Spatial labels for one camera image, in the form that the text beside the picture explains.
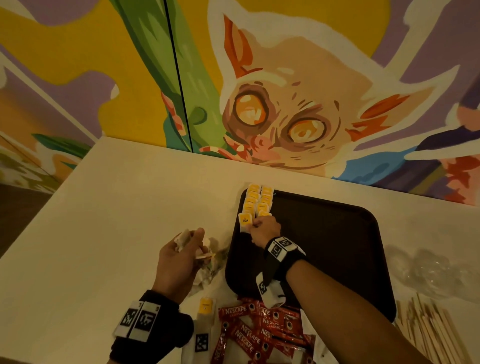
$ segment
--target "cat eye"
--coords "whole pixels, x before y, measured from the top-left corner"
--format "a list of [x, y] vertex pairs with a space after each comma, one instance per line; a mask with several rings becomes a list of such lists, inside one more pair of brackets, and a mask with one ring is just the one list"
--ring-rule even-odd
[[288, 130], [288, 136], [295, 143], [311, 143], [325, 136], [327, 126], [315, 119], [299, 120]]
[[238, 95], [233, 111], [237, 118], [247, 125], [258, 125], [267, 119], [267, 107], [260, 95], [253, 93]]

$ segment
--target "right hand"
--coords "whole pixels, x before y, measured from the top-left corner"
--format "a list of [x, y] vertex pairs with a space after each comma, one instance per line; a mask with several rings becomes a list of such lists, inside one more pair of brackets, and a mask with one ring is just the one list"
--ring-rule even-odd
[[256, 246], [265, 249], [271, 239], [281, 236], [281, 228], [282, 226], [273, 216], [261, 216], [256, 218], [253, 220], [253, 225], [250, 227], [252, 242]]

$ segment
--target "cat ear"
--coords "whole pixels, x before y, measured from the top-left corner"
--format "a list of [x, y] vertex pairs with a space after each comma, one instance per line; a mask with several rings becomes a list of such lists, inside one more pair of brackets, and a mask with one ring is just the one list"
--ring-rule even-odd
[[360, 116], [362, 121], [352, 123], [354, 129], [345, 129], [352, 142], [397, 125], [422, 104], [433, 87], [411, 94], [396, 94], [377, 101]]
[[252, 49], [248, 43], [245, 34], [226, 16], [223, 15], [225, 22], [225, 52], [235, 71], [235, 77], [240, 78], [246, 74], [259, 71], [261, 68], [247, 70], [253, 61]]

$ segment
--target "cat face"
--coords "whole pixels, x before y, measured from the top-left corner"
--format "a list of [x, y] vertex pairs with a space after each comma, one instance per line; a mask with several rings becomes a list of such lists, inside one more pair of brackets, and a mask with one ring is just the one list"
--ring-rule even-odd
[[264, 47], [224, 21], [236, 82], [223, 124], [254, 163], [318, 174], [343, 147], [395, 125], [432, 92], [392, 94], [372, 104], [362, 98], [372, 81], [331, 52], [299, 36]]

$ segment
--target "hand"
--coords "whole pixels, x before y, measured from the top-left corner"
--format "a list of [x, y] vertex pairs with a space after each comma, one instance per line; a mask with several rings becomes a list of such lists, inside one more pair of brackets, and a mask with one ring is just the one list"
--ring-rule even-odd
[[250, 227], [250, 235], [252, 242], [261, 248], [266, 247], [268, 242], [280, 236], [282, 226], [275, 220], [273, 216], [261, 216], [253, 220], [253, 225]]
[[193, 280], [199, 269], [195, 253], [200, 248], [204, 253], [208, 248], [203, 245], [205, 230], [191, 231], [192, 238], [181, 252], [176, 251], [173, 239], [160, 249], [156, 278], [152, 290], [180, 304], [192, 289]]

